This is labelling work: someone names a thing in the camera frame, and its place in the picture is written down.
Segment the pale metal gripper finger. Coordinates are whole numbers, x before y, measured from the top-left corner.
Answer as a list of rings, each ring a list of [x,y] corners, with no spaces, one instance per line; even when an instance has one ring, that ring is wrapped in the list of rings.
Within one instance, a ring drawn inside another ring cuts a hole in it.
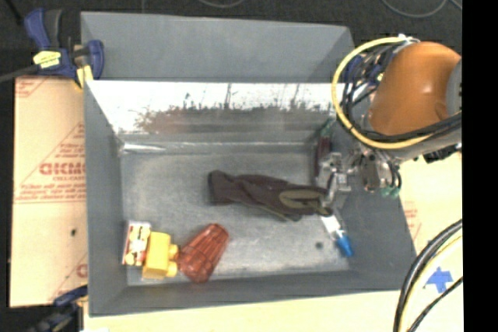
[[[326,182],[327,195],[324,205],[333,212],[341,211],[346,199],[351,194],[349,177],[346,173],[333,173]]]
[[[316,183],[331,183],[334,176],[342,172],[342,154],[340,152],[330,152],[318,161]]]

